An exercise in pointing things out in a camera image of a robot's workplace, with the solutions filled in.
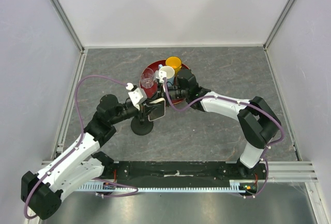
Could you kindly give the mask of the black phone stand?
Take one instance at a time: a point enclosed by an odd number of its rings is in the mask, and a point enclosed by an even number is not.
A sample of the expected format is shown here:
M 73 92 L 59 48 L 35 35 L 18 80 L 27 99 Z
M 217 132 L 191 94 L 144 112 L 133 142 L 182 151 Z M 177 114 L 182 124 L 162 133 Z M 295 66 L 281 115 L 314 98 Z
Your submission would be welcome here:
M 138 118 L 133 118 L 131 120 L 130 127 L 136 135 L 145 136 L 152 131 L 154 123 L 150 122 L 148 119 L 141 122 Z

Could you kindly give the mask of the phone with pink case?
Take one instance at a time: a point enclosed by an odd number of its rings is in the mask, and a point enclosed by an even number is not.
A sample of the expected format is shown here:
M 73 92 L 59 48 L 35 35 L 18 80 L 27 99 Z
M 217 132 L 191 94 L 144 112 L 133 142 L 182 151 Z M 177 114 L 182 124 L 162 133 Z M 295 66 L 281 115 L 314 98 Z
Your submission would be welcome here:
M 165 115 L 166 111 L 166 100 L 161 97 L 159 99 L 151 101 L 147 106 L 150 107 L 150 113 L 148 115 L 148 120 L 150 122 L 158 120 Z

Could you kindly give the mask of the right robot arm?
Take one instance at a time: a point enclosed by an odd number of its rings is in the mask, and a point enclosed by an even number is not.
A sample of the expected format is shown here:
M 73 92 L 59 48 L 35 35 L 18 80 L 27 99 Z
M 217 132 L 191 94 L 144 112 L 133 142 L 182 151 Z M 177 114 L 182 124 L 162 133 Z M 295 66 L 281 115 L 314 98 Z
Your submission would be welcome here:
M 161 88 L 160 93 L 174 110 L 178 108 L 173 100 L 179 98 L 187 103 L 181 111 L 192 108 L 239 122 L 247 141 L 237 161 L 237 173 L 242 179 L 251 178 L 266 151 L 285 137 L 281 121 L 261 97 L 249 100 L 222 96 L 199 86 L 190 69 L 181 69 L 178 74 L 173 74 L 161 67 L 155 72 L 155 79 Z

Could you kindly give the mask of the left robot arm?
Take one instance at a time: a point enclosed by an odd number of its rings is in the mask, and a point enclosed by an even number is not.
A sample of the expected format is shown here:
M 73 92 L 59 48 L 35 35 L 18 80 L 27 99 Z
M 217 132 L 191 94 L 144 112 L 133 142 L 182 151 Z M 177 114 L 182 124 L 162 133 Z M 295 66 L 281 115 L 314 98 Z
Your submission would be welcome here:
M 104 95 L 92 120 L 79 137 L 59 157 L 37 173 L 26 172 L 21 179 L 21 200 L 24 216 L 32 210 L 42 220 L 51 217 L 62 202 L 90 180 L 113 175 L 113 160 L 99 149 L 116 133 L 115 124 L 130 119 L 135 134 L 144 136 L 153 129 L 153 114 L 159 119 L 165 114 L 166 100 L 147 98 L 137 89 L 129 92 L 129 100 L 119 103 L 115 95 Z

